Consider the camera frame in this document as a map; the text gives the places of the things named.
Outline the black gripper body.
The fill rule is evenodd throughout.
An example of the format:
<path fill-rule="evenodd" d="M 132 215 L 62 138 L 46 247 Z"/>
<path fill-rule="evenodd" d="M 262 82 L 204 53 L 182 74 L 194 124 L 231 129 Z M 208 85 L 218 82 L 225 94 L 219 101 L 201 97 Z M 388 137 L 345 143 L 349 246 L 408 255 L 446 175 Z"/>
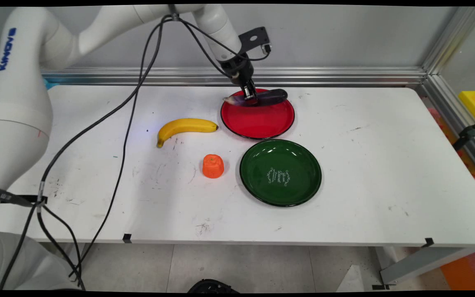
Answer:
<path fill-rule="evenodd" d="M 230 76 L 230 81 L 241 88 L 255 88 L 252 76 L 254 68 L 247 53 L 243 53 L 241 57 L 234 56 L 229 60 L 220 61 L 224 73 Z"/>

